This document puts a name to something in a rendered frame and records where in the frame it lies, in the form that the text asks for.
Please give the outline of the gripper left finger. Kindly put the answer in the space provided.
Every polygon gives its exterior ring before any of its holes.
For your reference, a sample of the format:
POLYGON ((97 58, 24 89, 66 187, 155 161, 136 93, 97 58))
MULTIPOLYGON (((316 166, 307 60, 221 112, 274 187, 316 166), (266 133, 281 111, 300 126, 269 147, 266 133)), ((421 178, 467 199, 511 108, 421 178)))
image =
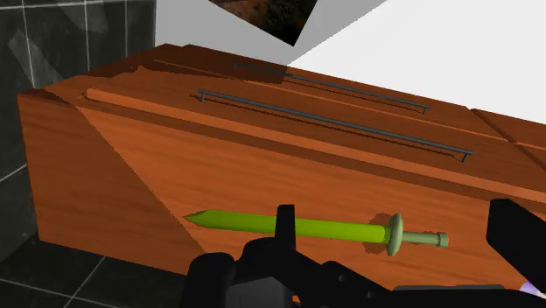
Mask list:
POLYGON ((185 217, 212 229, 272 233, 245 244, 235 260, 223 252, 193 259, 180 308, 326 308, 312 260, 296 251, 293 205, 276 215, 205 210, 185 217))

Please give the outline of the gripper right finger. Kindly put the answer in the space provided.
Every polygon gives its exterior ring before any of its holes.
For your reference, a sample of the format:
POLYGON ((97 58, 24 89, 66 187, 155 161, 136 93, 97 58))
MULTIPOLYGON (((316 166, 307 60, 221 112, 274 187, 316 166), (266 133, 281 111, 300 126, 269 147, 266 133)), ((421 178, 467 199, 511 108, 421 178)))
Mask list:
MULTIPOLYGON (((486 242, 546 294, 546 221, 511 199, 493 199, 486 242)), ((300 295, 302 308, 546 308, 546 299, 498 285, 404 285, 388 290, 336 262, 322 265, 316 295, 300 295)))

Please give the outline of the green toy sword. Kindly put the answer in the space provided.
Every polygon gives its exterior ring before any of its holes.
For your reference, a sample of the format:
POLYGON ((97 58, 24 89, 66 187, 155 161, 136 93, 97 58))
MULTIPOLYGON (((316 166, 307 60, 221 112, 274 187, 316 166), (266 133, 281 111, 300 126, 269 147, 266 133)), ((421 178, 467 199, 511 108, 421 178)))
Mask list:
MULTIPOLYGON (((242 231, 250 233, 274 234, 280 228, 280 216, 205 210, 188 214, 185 219, 191 223, 211 229, 242 231)), ((389 256, 395 256, 401 244, 434 245, 446 248, 448 234, 444 232, 410 232, 404 229, 403 217, 397 213, 388 225, 360 224, 342 221, 313 220, 294 218, 289 225, 296 236, 332 239, 352 242, 383 244, 389 256)))

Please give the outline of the brown wooden chest of drawers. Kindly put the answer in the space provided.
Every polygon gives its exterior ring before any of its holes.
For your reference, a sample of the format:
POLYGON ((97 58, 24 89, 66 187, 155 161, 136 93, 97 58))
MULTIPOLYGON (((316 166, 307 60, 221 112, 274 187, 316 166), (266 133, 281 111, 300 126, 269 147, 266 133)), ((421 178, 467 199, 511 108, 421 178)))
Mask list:
POLYGON ((446 232, 447 248, 301 238, 388 287, 522 276, 487 245, 489 202, 546 220, 546 125, 329 75, 164 44, 17 97, 42 241, 186 273, 251 234, 202 210, 446 232))

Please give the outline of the dark wall picture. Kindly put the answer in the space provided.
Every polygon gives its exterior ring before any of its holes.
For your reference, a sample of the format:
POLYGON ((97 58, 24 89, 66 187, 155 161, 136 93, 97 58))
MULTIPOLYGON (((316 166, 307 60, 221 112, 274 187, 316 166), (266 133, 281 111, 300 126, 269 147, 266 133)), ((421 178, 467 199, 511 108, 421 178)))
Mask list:
POLYGON ((318 0, 208 0, 294 46, 318 0))

